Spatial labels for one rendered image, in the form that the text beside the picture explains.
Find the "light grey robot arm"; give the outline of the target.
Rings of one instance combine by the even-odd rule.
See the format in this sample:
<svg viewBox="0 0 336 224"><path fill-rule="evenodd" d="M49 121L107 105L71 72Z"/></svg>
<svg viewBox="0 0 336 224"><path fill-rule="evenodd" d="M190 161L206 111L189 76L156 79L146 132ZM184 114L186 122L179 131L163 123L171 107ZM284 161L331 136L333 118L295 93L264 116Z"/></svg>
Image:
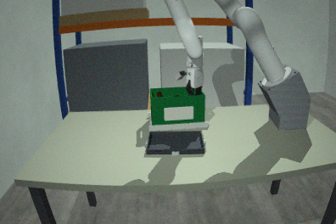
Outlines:
<svg viewBox="0 0 336 224"><path fill-rule="evenodd" d="M263 87L273 87L285 81L292 70L281 62L257 12L250 7L244 7L239 0L215 1L231 22L243 32L249 49L265 75ZM184 0L165 0L165 3L187 51L187 66L202 67L203 37L198 36Z"/></svg>

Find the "green plastic crate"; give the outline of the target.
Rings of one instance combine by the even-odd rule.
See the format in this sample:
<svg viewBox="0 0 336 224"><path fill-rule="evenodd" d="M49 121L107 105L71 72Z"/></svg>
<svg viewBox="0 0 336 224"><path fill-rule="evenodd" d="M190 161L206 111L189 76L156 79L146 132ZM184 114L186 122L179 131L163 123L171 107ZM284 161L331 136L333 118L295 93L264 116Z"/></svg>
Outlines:
<svg viewBox="0 0 336 224"><path fill-rule="evenodd" d="M157 97L162 92L162 97ZM205 94L190 95L186 87L150 88L154 125L204 122ZM179 96L177 96L179 95Z"/></svg>

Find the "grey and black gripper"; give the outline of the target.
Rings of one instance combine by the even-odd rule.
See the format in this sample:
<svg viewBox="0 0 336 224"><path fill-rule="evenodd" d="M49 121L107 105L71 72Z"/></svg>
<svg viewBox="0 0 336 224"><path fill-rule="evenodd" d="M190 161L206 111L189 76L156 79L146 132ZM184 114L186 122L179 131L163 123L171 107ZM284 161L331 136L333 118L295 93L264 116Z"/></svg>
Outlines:
<svg viewBox="0 0 336 224"><path fill-rule="evenodd" d="M194 95L193 91L196 88L196 95L201 95L202 86L204 85L204 72L203 67L199 68L189 68L187 71L187 85L186 90L188 91L188 96ZM191 91L192 89L192 91Z"/></svg>

